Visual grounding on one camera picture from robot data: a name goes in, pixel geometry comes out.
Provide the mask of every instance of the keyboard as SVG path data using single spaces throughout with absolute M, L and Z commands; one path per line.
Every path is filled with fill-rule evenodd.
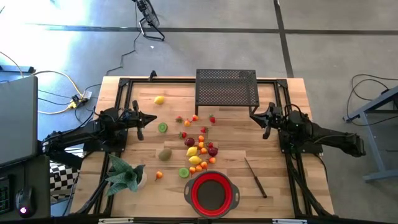
M 10 199 L 10 179 L 8 176 L 0 177 L 0 214 L 12 210 Z

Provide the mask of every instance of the black mesh shelf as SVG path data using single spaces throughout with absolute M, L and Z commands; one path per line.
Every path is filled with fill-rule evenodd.
M 260 105 L 255 70 L 198 69 L 195 91 L 196 114 L 199 106 Z

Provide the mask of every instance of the kiwi slice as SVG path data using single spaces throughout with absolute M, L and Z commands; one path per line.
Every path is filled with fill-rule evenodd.
M 160 123 L 157 127 L 157 129 L 161 132 L 161 133 L 165 133 L 167 131 L 167 124 L 165 122 Z
M 183 168 L 181 168 L 181 169 L 178 171 L 178 174 L 179 174 L 180 177 L 182 177 L 182 178 L 187 178 L 187 177 L 189 176 L 189 170 L 188 170 L 187 168 L 183 167 Z

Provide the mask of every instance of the gray floor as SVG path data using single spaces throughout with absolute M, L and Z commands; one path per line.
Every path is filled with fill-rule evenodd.
M 153 0 L 161 27 L 277 29 L 271 0 Z M 398 2 L 394 0 L 280 0 L 286 29 L 397 30 Z M 134 5 L 119 1 L 35 1 L 23 7 L 9 1 L 0 25 L 1 51 L 21 65 L 37 70 L 68 73 L 79 89 L 100 83 L 110 68 L 117 67 L 120 55 L 132 49 L 136 32 L 46 31 L 43 27 L 22 26 L 23 22 L 134 27 Z M 138 38 L 137 52 L 124 59 L 125 67 L 110 75 L 195 75 L 197 68 L 256 69 L 259 77 L 286 77 L 279 34 L 165 33 L 165 42 Z M 349 81 L 358 73 L 398 78 L 398 35 L 287 35 L 294 77 L 305 79 L 313 119 L 331 129 L 366 130 L 345 124 Z M 7 62 L 0 57 L 0 62 Z M 398 82 L 384 82 L 393 87 Z M 63 77 L 39 77 L 40 89 L 62 95 L 75 94 Z M 374 98 L 383 87 L 365 83 L 360 94 Z M 41 97 L 61 102 L 45 94 Z M 365 101 L 353 99 L 350 110 Z M 39 108 L 57 111 L 62 106 L 40 102 Z M 78 116 L 87 117 L 86 110 Z M 39 115 L 39 139 L 53 130 L 71 129 L 79 122 L 73 111 L 60 115 Z M 333 148 L 325 148 L 329 186 L 337 215 L 345 218 L 398 222 L 398 179 L 365 184 L 362 176 L 376 171 L 373 156 L 353 158 Z M 398 153 L 390 154 L 390 161 Z

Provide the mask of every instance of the checkered cloth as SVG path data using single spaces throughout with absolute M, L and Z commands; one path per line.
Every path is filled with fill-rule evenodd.
M 63 164 L 50 163 L 50 193 L 52 202 L 70 196 L 70 189 L 78 174 L 78 169 Z

